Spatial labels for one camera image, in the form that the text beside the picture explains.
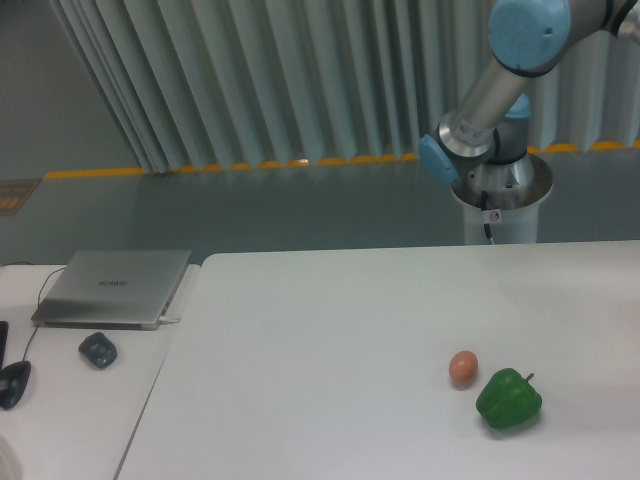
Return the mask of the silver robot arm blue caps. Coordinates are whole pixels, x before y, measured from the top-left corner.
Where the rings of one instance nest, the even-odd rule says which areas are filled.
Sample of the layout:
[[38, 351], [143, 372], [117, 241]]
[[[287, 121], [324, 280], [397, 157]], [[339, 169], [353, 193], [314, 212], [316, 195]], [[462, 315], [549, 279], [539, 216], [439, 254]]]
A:
[[476, 179], [476, 168], [523, 159], [531, 115], [530, 80], [552, 71], [597, 31], [638, 41], [636, 1], [499, 1], [488, 22], [492, 58], [461, 103], [418, 143], [421, 163], [439, 182]]

